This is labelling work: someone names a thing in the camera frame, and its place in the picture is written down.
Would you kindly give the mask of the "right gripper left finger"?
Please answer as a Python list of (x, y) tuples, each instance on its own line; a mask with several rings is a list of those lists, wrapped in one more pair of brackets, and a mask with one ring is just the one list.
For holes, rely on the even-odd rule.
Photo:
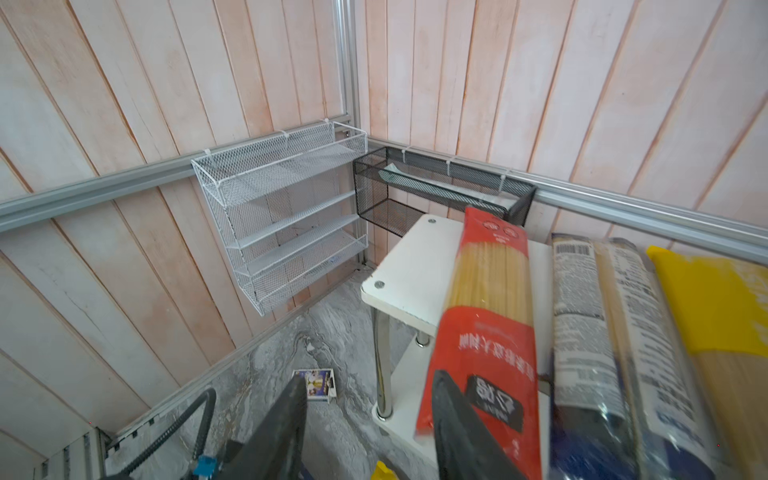
[(293, 376), (217, 479), (298, 479), (306, 417), (306, 382)]

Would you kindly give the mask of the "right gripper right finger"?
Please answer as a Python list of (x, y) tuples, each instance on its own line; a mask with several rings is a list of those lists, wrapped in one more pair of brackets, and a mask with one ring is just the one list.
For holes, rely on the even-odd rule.
[(440, 479), (525, 479), (444, 370), (434, 374), (431, 402)]

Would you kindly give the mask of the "yellow Pastatime spaghetti bag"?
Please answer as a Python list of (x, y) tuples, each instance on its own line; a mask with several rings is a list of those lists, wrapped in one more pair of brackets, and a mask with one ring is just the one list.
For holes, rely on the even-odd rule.
[(399, 480), (397, 473), (383, 461), (378, 461), (371, 474), (370, 480)]
[(646, 253), (737, 469), (766, 478), (766, 267), (655, 246)]

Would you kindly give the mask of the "red spaghetti bag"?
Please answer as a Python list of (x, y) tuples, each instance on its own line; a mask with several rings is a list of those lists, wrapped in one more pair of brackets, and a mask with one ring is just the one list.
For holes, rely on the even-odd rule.
[(525, 231), (469, 207), (416, 420), (436, 433), (446, 372), (524, 478), (542, 476), (536, 342)]

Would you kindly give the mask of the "clear blue spaghetti bag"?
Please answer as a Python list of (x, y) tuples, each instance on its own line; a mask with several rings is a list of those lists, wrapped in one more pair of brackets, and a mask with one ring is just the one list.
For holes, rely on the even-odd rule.
[(551, 245), (551, 477), (717, 478), (713, 425), (647, 256), (622, 238)]

